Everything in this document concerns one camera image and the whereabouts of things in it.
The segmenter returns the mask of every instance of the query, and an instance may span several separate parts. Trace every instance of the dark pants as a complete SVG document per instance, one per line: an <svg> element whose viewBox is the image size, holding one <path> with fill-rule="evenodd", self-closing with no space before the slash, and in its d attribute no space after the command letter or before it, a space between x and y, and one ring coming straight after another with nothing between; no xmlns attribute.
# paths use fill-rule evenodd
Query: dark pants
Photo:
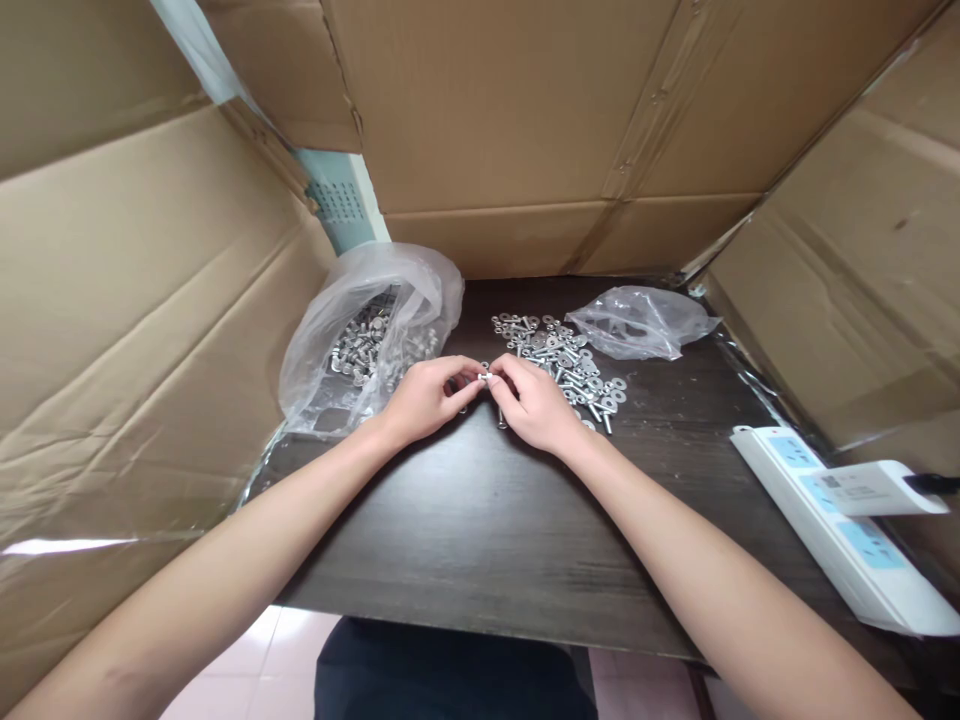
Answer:
<svg viewBox="0 0 960 720"><path fill-rule="evenodd" d="M316 720L596 720L570 657L531 640L343 618L317 659Z"/></svg>

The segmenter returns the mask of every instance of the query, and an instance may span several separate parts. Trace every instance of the power strip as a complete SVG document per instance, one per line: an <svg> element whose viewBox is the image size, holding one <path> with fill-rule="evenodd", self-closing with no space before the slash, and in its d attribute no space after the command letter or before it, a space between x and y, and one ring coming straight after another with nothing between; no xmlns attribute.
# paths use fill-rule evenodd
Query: power strip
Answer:
<svg viewBox="0 0 960 720"><path fill-rule="evenodd" d="M960 615L883 530L834 507L811 477L826 466L796 432L741 425L730 440L861 622L903 635L960 635Z"/></svg>

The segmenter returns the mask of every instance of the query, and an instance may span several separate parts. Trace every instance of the clear plastic bag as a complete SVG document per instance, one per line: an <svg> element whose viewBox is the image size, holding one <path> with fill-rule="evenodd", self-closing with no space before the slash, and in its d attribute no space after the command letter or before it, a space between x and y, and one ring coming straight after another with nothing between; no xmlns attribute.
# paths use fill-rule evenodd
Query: clear plastic bag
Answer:
<svg viewBox="0 0 960 720"><path fill-rule="evenodd" d="M685 295L634 285L607 290L566 319L615 360L676 360L681 345L708 335L720 323Z"/></svg>
<svg viewBox="0 0 960 720"><path fill-rule="evenodd" d="M330 367L347 324L382 293L395 300L376 366L363 387ZM463 278L436 250L366 243L344 253L310 303L280 370L288 432L342 437L380 412L403 373L443 347L460 320Z"/></svg>

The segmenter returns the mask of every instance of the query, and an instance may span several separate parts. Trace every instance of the tiled floor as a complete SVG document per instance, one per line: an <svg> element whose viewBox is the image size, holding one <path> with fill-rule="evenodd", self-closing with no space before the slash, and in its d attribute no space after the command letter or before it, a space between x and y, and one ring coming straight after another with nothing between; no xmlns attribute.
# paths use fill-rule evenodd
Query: tiled floor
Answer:
<svg viewBox="0 0 960 720"><path fill-rule="evenodd" d="M679 660L590 650L600 720L699 720L687 669Z"/></svg>
<svg viewBox="0 0 960 720"><path fill-rule="evenodd" d="M271 605L162 720L310 720L317 655L339 619Z"/></svg>
<svg viewBox="0 0 960 720"><path fill-rule="evenodd" d="M310 720L317 655L339 619L271 605L162 720ZM600 720L698 720L679 661L591 650L590 663Z"/></svg>

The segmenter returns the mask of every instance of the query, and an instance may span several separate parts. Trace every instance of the table surface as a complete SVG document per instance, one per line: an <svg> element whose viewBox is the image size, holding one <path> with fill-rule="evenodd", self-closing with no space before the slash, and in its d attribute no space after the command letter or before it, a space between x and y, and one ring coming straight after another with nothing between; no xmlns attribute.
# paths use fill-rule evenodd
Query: table surface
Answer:
<svg viewBox="0 0 960 720"><path fill-rule="evenodd" d="M562 318L614 278L473 281L445 354L505 352L490 316ZM704 339L683 357L615 361L627 381L613 444L727 533L840 631L892 682L907 670L861 625L730 443L734 425L773 424ZM291 435L251 496L329 444ZM577 478L512 431L489 393L374 477L283 591L285 605L359 617L701 659L623 536Z"/></svg>

